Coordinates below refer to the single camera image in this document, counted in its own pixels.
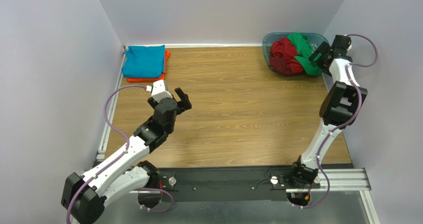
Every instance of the blue towel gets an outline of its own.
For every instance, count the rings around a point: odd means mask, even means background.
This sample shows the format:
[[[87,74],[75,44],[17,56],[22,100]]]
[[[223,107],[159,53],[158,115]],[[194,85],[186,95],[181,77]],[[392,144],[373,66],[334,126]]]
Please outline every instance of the blue towel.
[[[124,77],[157,78],[164,72],[164,45],[158,47],[129,46],[122,68]]]

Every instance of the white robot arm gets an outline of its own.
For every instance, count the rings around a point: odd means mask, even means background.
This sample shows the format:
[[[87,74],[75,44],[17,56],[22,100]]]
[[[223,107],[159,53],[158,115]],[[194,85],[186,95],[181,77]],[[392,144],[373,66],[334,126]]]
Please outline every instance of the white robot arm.
[[[148,103],[154,114],[124,144],[98,166],[81,176],[71,174],[65,181],[61,204],[71,208],[72,216],[81,224],[94,223],[106,206],[141,187],[154,187],[158,182],[158,170],[143,161],[129,172],[131,166],[152,153],[173,132],[176,116],[192,108],[188,95],[175,89],[181,101],[176,101],[167,89],[166,81],[160,80],[147,86],[151,92]]]
[[[332,142],[345,127],[336,128],[347,123],[357,110],[359,96],[355,86],[360,90],[361,103],[367,96],[367,90],[359,87],[355,81],[350,66],[352,58],[347,56],[350,47],[350,37],[337,35],[332,46],[322,43],[310,57],[310,60],[313,61],[320,55],[316,64],[325,73],[332,76],[334,85],[320,108],[319,128],[310,146],[292,165],[289,178],[292,186],[300,187],[304,184],[312,184],[315,181],[321,160],[323,160]]]

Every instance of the gray wall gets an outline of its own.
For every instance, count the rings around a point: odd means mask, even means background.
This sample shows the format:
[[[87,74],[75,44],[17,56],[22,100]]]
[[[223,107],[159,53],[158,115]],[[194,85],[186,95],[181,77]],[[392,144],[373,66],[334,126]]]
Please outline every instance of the gray wall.
[[[323,34],[344,0],[100,0],[124,45],[261,43],[270,32]]]
[[[374,40],[378,63],[354,74],[369,95],[345,131],[357,167],[366,167],[381,223],[423,220],[423,0],[345,0],[327,29]],[[355,61],[370,63],[371,45],[353,39]]]
[[[65,223],[122,47],[98,0],[0,0],[0,223]]]

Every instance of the orange towel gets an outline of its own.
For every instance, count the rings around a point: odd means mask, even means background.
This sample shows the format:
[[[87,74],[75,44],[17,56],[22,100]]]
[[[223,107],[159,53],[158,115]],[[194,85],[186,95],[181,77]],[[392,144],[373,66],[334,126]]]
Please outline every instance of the orange towel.
[[[164,75],[166,74],[166,68],[167,68],[167,59],[170,56],[170,51],[164,52],[164,72],[161,74],[160,77],[157,78],[127,78],[127,82],[145,82],[145,81],[159,81],[164,79]]]

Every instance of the green shirt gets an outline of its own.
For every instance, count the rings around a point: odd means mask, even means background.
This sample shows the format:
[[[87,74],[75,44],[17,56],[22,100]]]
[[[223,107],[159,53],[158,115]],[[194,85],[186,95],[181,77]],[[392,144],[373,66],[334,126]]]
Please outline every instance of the green shirt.
[[[306,35],[293,33],[288,35],[288,40],[297,48],[298,56],[295,56],[294,58],[302,65],[308,75],[316,76],[323,72],[315,63],[315,61],[320,57],[320,54],[316,56],[313,62],[308,60],[308,58],[313,54],[314,49],[313,46],[308,43]]]

